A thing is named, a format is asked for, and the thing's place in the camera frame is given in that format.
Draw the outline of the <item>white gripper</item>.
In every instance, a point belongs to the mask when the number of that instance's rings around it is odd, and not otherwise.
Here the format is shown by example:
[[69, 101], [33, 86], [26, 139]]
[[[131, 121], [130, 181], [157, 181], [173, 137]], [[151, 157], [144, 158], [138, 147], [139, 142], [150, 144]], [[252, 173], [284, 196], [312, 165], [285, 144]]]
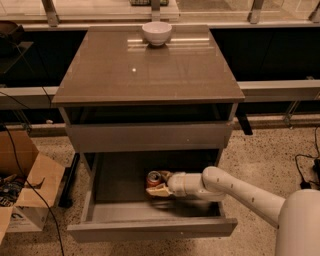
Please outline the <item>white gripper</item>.
[[176, 197], [195, 195], [200, 188], [199, 173], [172, 173], [160, 171], [162, 180], [167, 183], [149, 187], [146, 192], [154, 197], [169, 197], [171, 193]]

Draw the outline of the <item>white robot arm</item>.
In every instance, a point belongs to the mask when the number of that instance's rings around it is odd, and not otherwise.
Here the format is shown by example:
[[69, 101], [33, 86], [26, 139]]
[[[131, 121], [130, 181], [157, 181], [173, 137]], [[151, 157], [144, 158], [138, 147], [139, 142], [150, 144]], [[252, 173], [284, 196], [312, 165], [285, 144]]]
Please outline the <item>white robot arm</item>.
[[209, 166], [200, 173], [151, 171], [146, 192], [218, 202], [229, 195], [277, 229], [275, 256], [320, 256], [320, 191], [302, 189], [282, 198]]

